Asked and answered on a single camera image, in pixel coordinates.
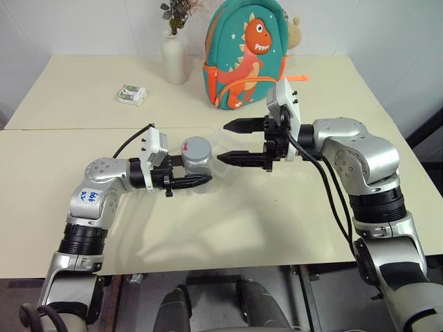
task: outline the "orange dinosaur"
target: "orange dinosaur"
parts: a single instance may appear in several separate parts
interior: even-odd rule
[[[235,70],[232,67],[229,71],[217,71],[217,80],[223,84],[242,80],[244,78],[258,77],[260,68],[264,66],[258,55],[263,55],[271,50],[272,37],[266,29],[261,19],[256,19],[254,13],[249,17],[249,23],[244,22],[244,35],[242,39],[245,44],[240,44],[240,50],[244,53],[243,57],[239,57],[239,63],[235,63]],[[252,101],[251,96],[254,93],[257,82],[241,83],[229,89],[228,106],[231,109],[237,109],[243,106],[243,102],[238,96],[243,91],[244,101]]]

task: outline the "white vase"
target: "white vase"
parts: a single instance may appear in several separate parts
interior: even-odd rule
[[[172,84],[183,84],[188,80],[186,73],[185,46],[177,35],[166,34],[161,46],[161,56],[165,69],[166,80]]]

